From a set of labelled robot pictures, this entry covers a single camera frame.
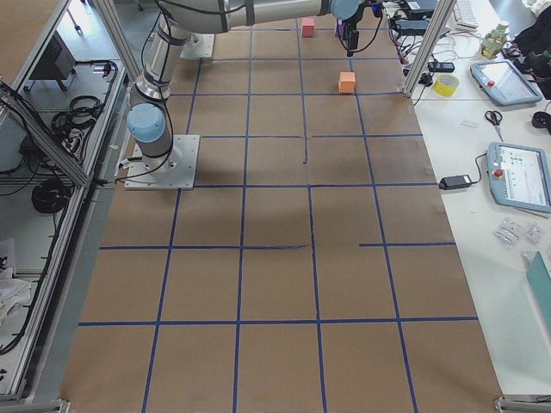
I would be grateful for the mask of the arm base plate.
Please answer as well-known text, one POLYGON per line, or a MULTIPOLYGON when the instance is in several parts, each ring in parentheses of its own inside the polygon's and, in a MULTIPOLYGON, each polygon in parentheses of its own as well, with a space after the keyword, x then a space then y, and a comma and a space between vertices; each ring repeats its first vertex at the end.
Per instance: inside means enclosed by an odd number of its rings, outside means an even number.
POLYGON ((144 157, 137 144, 128 168, 129 178, 124 187, 128 190, 192 190, 195 185, 197 158, 200 149, 199 135, 175 135, 172 151, 167 161, 164 157, 144 157))
POLYGON ((180 59, 210 59, 214 51, 214 34, 192 33, 184 44, 180 59))

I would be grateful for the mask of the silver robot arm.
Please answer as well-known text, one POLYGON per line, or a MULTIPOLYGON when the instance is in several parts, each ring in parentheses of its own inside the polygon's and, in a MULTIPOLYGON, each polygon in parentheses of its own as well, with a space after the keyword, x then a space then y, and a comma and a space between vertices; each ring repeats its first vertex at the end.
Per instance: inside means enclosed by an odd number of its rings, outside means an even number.
POLYGON ((235 27, 314 15, 333 15, 342 23, 340 37, 349 57, 358 52, 357 24, 364 1, 158 1, 160 17, 150 57, 130 92, 127 127, 142 155, 170 160, 173 129, 166 107, 170 82, 184 46, 194 34, 224 34, 235 27))

